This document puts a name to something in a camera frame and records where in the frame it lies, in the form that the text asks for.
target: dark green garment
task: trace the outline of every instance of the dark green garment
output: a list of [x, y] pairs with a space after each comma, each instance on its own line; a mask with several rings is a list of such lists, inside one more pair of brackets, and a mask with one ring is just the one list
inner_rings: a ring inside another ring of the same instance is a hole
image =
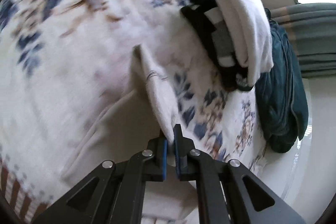
[[305, 134], [308, 105], [287, 33], [274, 20], [270, 20], [270, 27], [274, 67], [261, 74], [255, 93], [264, 137], [275, 152], [285, 153]]
[[302, 77], [336, 74], [336, 4], [311, 3], [271, 11], [284, 27]]

